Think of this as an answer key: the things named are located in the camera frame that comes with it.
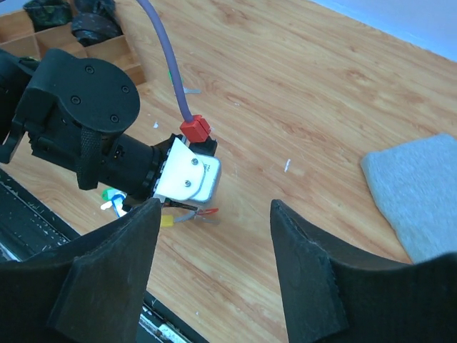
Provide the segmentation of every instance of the wooden box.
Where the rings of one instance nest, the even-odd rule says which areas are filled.
[[[77,14],[72,1],[69,3]],[[42,59],[50,48],[62,49],[79,58],[109,61],[124,70],[137,86],[146,81],[138,55],[125,35],[85,48],[71,34],[71,23],[35,32],[24,10],[0,16],[0,49],[16,56]]]

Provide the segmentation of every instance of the robotic arm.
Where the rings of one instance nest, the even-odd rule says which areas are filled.
[[[80,189],[99,182],[127,195],[124,210],[150,197],[197,210],[216,193],[217,143],[185,137],[149,146],[124,132],[139,115],[135,84],[117,66],[51,49],[41,61],[0,50],[0,162],[27,132],[32,154],[76,173]]]

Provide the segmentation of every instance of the yellow object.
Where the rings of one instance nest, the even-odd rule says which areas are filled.
[[[160,221],[161,227],[172,227],[174,225],[174,217],[170,215],[162,216]]]

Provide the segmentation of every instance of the gray towel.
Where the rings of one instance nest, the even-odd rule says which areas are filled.
[[[367,154],[376,206],[414,263],[457,252],[457,141],[449,134]]]

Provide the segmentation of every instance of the wood grain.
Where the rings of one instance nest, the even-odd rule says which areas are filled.
[[[359,162],[442,131],[457,136],[457,65],[307,1],[154,3],[185,85],[203,91],[189,105],[214,128],[224,174],[222,224],[163,229],[149,290],[211,342],[287,342],[270,201],[408,262]],[[118,10],[149,80],[128,133],[156,144],[181,123],[164,55],[134,0]],[[29,156],[25,143],[6,168],[17,180],[81,233],[114,218],[99,209],[102,186],[79,191],[74,175]]]

